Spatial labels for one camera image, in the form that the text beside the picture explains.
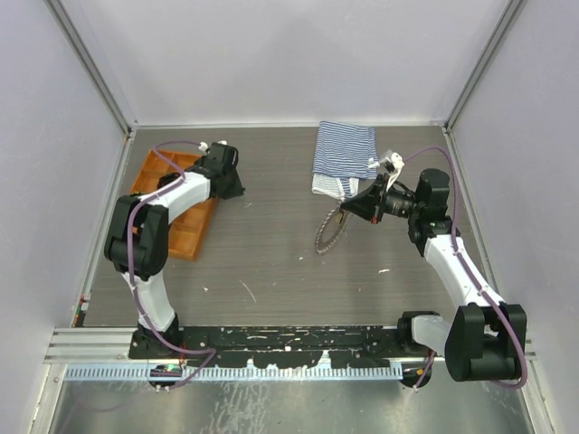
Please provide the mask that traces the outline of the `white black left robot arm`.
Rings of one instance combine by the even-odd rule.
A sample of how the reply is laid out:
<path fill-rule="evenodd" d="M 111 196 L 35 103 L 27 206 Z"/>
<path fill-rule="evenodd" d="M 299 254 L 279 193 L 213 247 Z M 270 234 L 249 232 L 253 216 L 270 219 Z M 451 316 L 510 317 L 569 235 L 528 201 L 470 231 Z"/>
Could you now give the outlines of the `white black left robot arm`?
<path fill-rule="evenodd" d="M 225 141 L 193 143 L 202 154 L 182 168 L 160 149 L 152 153 L 173 169 L 169 180 L 151 193 L 118 198 L 109 223 L 104 256 L 127 282 L 138 311 L 138 333 L 161 358 L 187 350 L 182 344 L 177 313 L 169 302 L 164 268 L 169 256 L 169 232 L 175 219 L 209 199 L 228 200 L 244 194 L 237 171 L 239 151 Z"/>

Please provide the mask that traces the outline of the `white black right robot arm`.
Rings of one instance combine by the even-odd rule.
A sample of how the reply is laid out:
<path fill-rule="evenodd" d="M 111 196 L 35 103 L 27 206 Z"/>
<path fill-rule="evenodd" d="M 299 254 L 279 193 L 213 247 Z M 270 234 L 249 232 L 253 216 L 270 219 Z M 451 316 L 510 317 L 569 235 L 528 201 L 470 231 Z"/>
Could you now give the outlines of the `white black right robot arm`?
<path fill-rule="evenodd" d="M 528 376 L 527 314 L 497 294 L 470 259 L 447 213 L 452 180 L 439 169 L 425 169 L 411 191 L 379 175 L 340 209 L 372 224 L 386 214 L 406 219 L 411 243 L 436 271 L 456 307 L 450 323 L 435 314 L 403 315 L 403 329 L 396 335 L 402 353 L 416 356 L 427 347 L 444 357 L 456 382 L 520 388 Z"/>

